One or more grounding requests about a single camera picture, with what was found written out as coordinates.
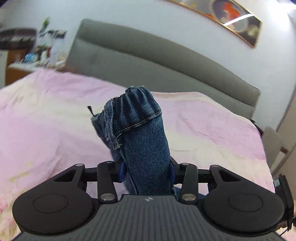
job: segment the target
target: bed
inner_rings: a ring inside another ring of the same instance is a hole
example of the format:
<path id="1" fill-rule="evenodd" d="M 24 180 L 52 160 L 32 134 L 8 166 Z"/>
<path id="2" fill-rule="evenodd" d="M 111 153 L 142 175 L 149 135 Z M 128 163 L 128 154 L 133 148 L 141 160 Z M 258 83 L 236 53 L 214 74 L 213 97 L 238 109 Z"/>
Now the bed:
<path id="1" fill-rule="evenodd" d="M 20 232 L 12 216 L 20 194 L 76 163 L 88 168 L 112 159 L 87 106 L 98 113 L 131 85 L 152 91 L 178 163 L 219 164 L 274 191 L 250 121 L 260 91 L 218 63 L 136 29 L 84 19 L 67 66 L 82 74 L 42 70 L 0 90 L 1 241 Z M 115 188 L 127 193 L 123 184 Z M 96 184 L 87 192 L 96 197 Z"/>

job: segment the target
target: metal pin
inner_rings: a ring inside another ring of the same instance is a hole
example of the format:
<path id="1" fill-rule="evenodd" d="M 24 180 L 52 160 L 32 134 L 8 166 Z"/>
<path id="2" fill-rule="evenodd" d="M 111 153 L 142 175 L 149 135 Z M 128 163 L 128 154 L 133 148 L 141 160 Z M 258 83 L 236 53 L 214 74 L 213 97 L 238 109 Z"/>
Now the metal pin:
<path id="1" fill-rule="evenodd" d="M 101 195 L 101 199 L 104 201 L 112 201 L 115 196 L 112 193 L 104 193 Z"/>
<path id="2" fill-rule="evenodd" d="M 194 201 L 196 199 L 196 196 L 191 193 L 186 193 L 182 195 L 182 199 L 185 201 Z"/>

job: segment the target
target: blue jeans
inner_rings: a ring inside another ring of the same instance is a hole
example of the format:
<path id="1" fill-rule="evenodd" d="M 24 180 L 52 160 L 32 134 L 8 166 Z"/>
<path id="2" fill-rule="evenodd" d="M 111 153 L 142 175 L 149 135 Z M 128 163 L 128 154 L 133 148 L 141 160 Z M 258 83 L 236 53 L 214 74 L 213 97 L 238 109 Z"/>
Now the blue jeans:
<path id="1" fill-rule="evenodd" d="M 149 90 L 132 86 L 109 100 L 104 110 L 91 119 L 114 161 L 122 156 L 126 163 L 125 184 L 131 194 L 174 194 L 161 114 Z"/>

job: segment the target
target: stitched seam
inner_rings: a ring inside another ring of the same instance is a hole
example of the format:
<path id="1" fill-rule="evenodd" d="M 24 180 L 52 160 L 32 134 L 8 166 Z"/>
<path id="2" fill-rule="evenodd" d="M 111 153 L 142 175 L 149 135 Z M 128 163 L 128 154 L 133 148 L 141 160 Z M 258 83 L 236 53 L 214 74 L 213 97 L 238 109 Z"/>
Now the stitched seam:
<path id="1" fill-rule="evenodd" d="M 137 89 L 146 89 L 145 87 L 142 87 L 142 86 L 140 86 L 140 87 L 137 87 Z M 118 100 L 118 99 L 120 99 L 122 96 L 124 96 L 126 94 L 126 92 L 125 93 L 123 93 L 123 94 L 121 94 L 120 96 L 118 96 L 118 97 L 114 97 L 114 98 L 112 98 L 112 100 Z"/>
<path id="2" fill-rule="evenodd" d="M 156 113 L 153 113 L 153 114 L 149 115 L 146 119 L 144 119 L 144 120 L 142 120 L 142 121 L 140 121 L 140 122 L 138 122 L 138 123 L 135 123 L 135 124 L 133 124 L 133 125 L 131 125 L 131 126 L 128 126 L 128 127 L 124 128 L 123 130 L 119 130 L 119 131 L 115 132 L 115 135 L 117 135 L 117 134 L 119 134 L 119 133 L 123 133 L 124 131 L 126 131 L 126 130 L 128 130 L 128 129 L 134 127 L 134 126 L 136 126 L 136 125 L 138 125 L 138 124 L 141 124 L 141 123 L 147 121 L 151 116 L 153 116 L 153 115 L 157 115 L 157 114 L 159 114 L 160 112 L 161 112 L 161 110 L 157 111 Z"/>
<path id="3" fill-rule="evenodd" d="M 116 147 L 121 147 L 121 146 L 123 146 L 123 144 L 117 144 L 117 145 L 115 146 L 115 148 L 116 148 Z"/>

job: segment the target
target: ribbed black surface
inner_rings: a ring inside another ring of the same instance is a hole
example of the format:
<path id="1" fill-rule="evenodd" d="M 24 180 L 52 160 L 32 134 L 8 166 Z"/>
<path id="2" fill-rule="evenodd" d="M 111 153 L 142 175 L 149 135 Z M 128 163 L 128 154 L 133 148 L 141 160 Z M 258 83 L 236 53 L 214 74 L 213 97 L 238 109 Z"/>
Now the ribbed black surface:
<path id="1" fill-rule="evenodd" d="M 116 204 L 103 205 L 85 226 L 60 236 L 22 233 L 15 241 L 282 241 L 276 233 L 237 237 L 211 226 L 200 211 L 174 196 L 125 195 Z"/>

